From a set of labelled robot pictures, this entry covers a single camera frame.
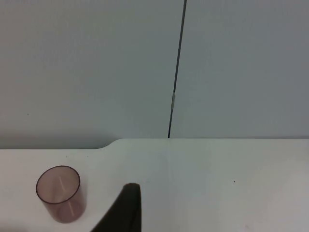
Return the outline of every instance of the white table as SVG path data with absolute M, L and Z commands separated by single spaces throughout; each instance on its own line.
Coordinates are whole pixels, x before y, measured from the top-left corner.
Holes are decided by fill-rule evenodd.
M 74 167 L 87 208 L 51 219 L 35 193 Z M 123 139 L 94 150 L 0 150 L 0 232 L 88 232 L 122 186 L 141 184 L 143 232 L 307 232 L 309 140 Z

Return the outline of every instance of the black object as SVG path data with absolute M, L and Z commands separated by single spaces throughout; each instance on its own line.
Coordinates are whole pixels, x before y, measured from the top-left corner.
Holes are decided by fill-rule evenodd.
M 124 185 L 108 212 L 91 232 L 141 232 L 140 186 Z

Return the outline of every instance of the white wall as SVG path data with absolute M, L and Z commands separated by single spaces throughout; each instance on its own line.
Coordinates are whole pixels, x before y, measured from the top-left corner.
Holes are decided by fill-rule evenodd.
M 309 136 L 309 1 L 190 0 L 172 137 Z
M 182 6 L 0 1 L 0 148 L 166 138 Z

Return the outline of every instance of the cup rim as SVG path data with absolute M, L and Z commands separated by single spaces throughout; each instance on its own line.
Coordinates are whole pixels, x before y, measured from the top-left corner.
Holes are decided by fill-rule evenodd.
M 58 167 L 71 168 L 71 169 L 77 174 L 77 176 L 78 176 L 78 186 L 77 186 L 77 188 L 76 188 L 76 191 L 75 191 L 69 198 L 67 198 L 67 199 L 65 199 L 65 200 L 63 200 L 63 201 L 61 201 L 61 202 L 56 202 L 56 203 L 54 203 L 54 202 L 48 202 L 48 201 L 44 200 L 44 199 L 39 195 L 39 193 L 38 193 L 38 184 L 39 184 L 39 181 L 40 181 L 41 177 L 42 177 L 46 172 L 48 172 L 48 171 L 51 170 L 51 169 L 58 168 Z M 81 185 L 81 178 L 80 178 L 78 172 L 77 172 L 74 168 L 72 168 L 72 167 L 70 167 L 70 166 L 67 166 L 67 165 L 58 165 L 58 166 L 49 168 L 49 169 L 47 169 L 45 172 L 42 173 L 42 175 L 39 177 L 39 179 L 38 179 L 38 181 L 37 181 L 35 190 L 36 190 L 37 196 L 39 197 L 39 199 L 40 199 L 42 202 L 47 203 L 47 204 L 62 204 L 62 203 L 64 203 L 64 202 L 67 202 L 69 199 L 71 199 L 72 197 L 75 196 L 75 194 L 76 194 L 77 191 L 79 190 L 80 185 Z

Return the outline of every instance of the translucent plastic cup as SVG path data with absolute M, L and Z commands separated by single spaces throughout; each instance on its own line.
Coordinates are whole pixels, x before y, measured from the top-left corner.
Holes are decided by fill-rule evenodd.
M 75 169 L 57 166 L 41 175 L 36 192 L 54 220 L 69 223 L 77 220 L 85 210 L 80 185 L 81 179 Z

